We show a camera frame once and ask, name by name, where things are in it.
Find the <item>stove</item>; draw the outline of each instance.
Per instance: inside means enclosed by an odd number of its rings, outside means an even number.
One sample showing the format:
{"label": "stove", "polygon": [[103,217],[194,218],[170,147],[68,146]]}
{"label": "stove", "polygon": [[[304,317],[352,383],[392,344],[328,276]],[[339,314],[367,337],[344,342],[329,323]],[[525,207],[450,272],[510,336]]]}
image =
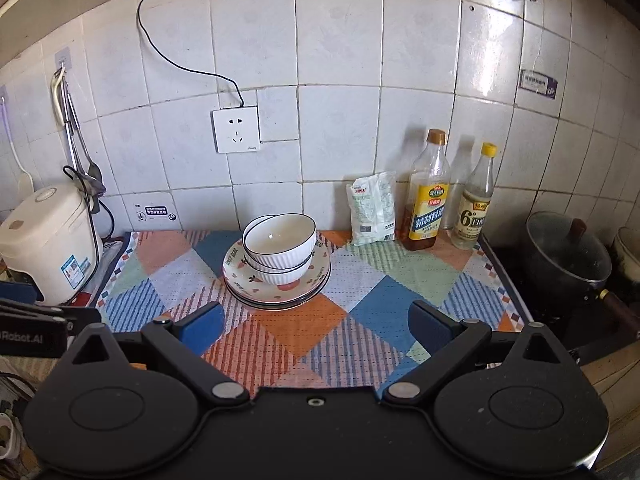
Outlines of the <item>stove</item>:
{"label": "stove", "polygon": [[[509,281],[513,283],[533,320],[546,324],[579,365],[601,359],[636,340],[635,334],[604,307],[596,294],[570,304],[559,301],[539,290],[527,277],[519,248],[495,249],[494,253],[510,278],[501,276],[505,286],[510,288]],[[606,288],[640,315],[640,285],[632,284],[616,269],[613,257],[612,262],[614,269]],[[517,294],[510,293],[515,301]]]}

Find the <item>stacked plates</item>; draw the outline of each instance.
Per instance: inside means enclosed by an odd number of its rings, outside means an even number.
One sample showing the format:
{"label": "stacked plates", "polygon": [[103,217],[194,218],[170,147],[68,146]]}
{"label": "stacked plates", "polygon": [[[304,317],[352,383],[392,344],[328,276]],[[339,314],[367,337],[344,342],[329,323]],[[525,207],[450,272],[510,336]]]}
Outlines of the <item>stacked plates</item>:
{"label": "stacked plates", "polygon": [[287,310],[305,303],[324,288],[331,274],[330,253],[317,238],[302,277],[286,285],[270,285],[247,264],[242,240],[238,240],[225,255],[222,274],[226,288],[241,303],[261,310]]}

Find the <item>rice cooker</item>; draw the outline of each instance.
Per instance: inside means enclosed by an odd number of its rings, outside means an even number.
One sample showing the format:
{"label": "rice cooker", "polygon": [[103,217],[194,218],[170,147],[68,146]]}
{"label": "rice cooker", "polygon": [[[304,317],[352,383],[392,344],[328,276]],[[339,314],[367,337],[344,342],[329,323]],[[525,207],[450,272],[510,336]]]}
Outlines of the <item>rice cooker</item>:
{"label": "rice cooker", "polygon": [[[100,259],[99,238],[97,245]],[[69,181],[24,200],[0,225],[0,256],[15,281],[36,288],[39,303],[70,300],[97,260],[90,216],[78,188]]]}

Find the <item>bottle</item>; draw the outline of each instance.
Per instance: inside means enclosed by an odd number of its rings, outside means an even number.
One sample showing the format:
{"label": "bottle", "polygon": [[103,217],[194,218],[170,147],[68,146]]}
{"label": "bottle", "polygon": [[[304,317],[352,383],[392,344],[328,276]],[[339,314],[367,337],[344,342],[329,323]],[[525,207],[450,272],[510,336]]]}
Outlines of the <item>bottle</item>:
{"label": "bottle", "polygon": [[486,210],[494,194],[494,156],[497,151],[495,144],[484,142],[478,165],[466,180],[456,226],[451,232],[451,243],[459,249],[472,249],[480,236]]}
{"label": "bottle", "polygon": [[436,243],[449,190],[449,163],[444,156],[445,133],[429,130],[427,147],[414,162],[398,239],[408,251]]}

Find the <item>plastic bag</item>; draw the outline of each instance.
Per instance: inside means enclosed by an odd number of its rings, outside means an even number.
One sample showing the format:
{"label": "plastic bag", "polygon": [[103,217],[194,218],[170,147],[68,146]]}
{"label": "plastic bag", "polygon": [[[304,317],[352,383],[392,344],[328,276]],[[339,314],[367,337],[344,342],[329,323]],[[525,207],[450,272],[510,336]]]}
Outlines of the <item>plastic bag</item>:
{"label": "plastic bag", "polygon": [[353,245],[394,240],[396,230],[395,187],[395,171],[364,176],[353,184],[347,184]]}

